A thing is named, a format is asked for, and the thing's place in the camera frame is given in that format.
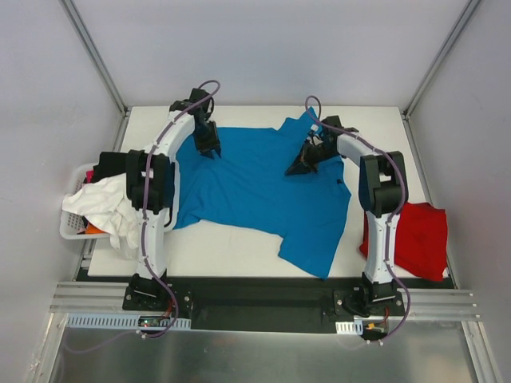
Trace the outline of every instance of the white cloth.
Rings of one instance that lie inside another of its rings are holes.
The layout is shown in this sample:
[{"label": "white cloth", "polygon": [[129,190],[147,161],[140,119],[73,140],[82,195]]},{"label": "white cloth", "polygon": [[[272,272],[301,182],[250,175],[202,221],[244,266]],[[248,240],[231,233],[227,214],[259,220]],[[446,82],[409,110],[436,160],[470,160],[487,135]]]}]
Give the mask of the white cloth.
[{"label": "white cloth", "polygon": [[[138,226],[135,210],[126,195],[126,174],[85,184],[75,195],[64,197],[62,210],[83,215],[92,225],[110,234],[113,248],[133,257],[133,249],[138,248]],[[132,251],[124,246],[121,249],[121,241],[127,241]]]}]

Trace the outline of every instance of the blue cloth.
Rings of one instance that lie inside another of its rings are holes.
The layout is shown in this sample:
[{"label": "blue cloth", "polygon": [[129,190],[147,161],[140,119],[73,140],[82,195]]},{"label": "blue cloth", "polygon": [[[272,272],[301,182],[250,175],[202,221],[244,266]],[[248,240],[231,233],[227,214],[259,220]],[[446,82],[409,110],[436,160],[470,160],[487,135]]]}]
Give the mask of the blue cloth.
[{"label": "blue cloth", "polygon": [[177,153],[180,210],[175,228],[201,219],[283,238],[279,256],[327,278],[351,197],[340,156],[319,172],[285,176],[312,126],[304,113],[273,128],[219,128],[222,158],[198,156],[189,137]]}]

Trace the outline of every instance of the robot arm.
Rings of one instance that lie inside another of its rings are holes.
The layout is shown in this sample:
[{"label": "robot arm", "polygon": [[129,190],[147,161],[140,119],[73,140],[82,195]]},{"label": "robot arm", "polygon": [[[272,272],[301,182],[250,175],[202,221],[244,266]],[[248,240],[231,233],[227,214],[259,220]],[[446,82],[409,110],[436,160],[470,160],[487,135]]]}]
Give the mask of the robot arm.
[{"label": "robot arm", "polygon": [[[137,271],[126,289],[125,310],[166,310],[168,293],[154,275],[165,281],[167,254],[164,251],[164,227],[176,224],[179,209],[180,172],[176,154],[184,140],[193,135],[198,152],[214,158],[220,156],[216,124],[210,121],[213,101],[204,101],[188,113],[185,109],[209,96],[194,89],[189,99],[176,101],[170,107],[167,121],[153,142],[143,150],[132,150],[126,157],[126,194],[136,210],[139,228]],[[151,156],[149,174],[147,161]],[[146,210],[143,206],[147,200]]]},{"label": "robot arm", "polygon": [[[322,122],[352,134],[326,129],[320,134],[311,134],[286,175],[317,172],[319,162],[339,155],[349,158],[359,167],[358,200],[367,217],[369,252],[366,268],[362,273],[362,285],[358,292],[343,299],[343,307],[352,314],[368,317],[373,307],[389,304],[398,294],[389,267],[394,269],[394,245],[399,214],[394,215],[390,222],[388,219],[399,206],[401,185],[389,161],[358,140],[359,133],[356,129],[343,128],[338,116],[329,116]],[[406,183],[402,154],[387,154],[398,165]],[[389,267],[386,261],[386,246],[389,247]]]}]

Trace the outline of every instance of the white wall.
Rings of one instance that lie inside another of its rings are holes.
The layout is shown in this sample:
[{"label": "white wall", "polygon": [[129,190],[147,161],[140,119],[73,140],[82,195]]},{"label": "white wall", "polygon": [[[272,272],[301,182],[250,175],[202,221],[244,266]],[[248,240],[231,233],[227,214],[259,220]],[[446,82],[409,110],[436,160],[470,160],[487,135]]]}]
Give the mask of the white wall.
[{"label": "white wall", "polygon": [[111,148],[120,114],[57,1],[0,8],[0,381],[18,383],[77,260],[58,234],[64,187]]},{"label": "white wall", "polygon": [[467,0],[75,0],[128,105],[405,108]]},{"label": "white wall", "polygon": [[432,197],[447,209],[461,287],[477,292],[511,381],[511,2],[486,0],[412,116]]}]

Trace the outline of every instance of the folded red fabric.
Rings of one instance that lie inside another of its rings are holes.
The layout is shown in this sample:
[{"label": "folded red fabric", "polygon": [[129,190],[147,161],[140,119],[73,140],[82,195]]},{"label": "folded red fabric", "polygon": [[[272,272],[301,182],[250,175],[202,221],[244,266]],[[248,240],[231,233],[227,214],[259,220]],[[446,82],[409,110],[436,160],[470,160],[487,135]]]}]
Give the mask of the folded red fabric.
[{"label": "folded red fabric", "polygon": [[[447,217],[429,203],[406,203],[396,233],[395,264],[430,281],[443,280],[447,267]],[[360,251],[367,257],[367,218]]]}]

